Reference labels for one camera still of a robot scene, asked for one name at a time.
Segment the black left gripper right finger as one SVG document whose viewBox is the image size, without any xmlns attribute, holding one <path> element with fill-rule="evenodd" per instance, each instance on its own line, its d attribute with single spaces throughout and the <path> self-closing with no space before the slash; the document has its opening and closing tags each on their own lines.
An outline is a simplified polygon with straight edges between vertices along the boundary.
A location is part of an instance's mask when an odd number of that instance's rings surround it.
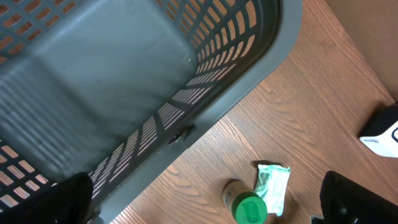
<svg viewBox="0 0 398 224">
<path fill-rule="evenodd" d="M 335 171 L 320 190 L 323 222 L 329 224 L 397 224 L 397 205 Z"/>
</svg>

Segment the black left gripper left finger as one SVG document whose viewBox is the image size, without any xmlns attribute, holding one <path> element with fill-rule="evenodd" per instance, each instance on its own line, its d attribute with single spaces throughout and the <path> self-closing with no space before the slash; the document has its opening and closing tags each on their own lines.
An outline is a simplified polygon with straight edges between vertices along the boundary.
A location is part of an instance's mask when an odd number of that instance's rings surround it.
<svg viewBox="0 0 398 224">
<path fill-rule="evenodd" d="M 86 223 L 93 181 L 80 172 L 1 213 L 2 224 Z"/>
</svg>

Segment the light green wipes packet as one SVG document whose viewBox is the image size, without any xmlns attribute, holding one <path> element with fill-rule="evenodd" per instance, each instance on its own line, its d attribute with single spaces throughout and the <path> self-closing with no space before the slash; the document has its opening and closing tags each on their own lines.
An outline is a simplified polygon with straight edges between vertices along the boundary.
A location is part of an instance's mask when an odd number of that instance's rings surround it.
<svg viewBox="0 0 398 224">
<path fill-rule="evenodd" d="M 280 217 L 284 212 L 284 201 L 291 169 L 280 165 L 259 164 L 254 192 L 262 198 L 268 213 Z"/>
</svg>

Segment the green lid white jar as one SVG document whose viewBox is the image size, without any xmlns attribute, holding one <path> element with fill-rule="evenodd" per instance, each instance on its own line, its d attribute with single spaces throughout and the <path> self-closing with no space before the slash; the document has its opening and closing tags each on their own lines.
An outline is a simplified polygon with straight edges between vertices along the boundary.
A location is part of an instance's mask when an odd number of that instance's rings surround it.
<svg viewBox="0 0 398 224">
<path fill-rule="evenodd" d="M 245 182 L 234 180 L 223 190 L 223 202 L 237 224 L 264 224 L 267 206 Z"/>
</svg>

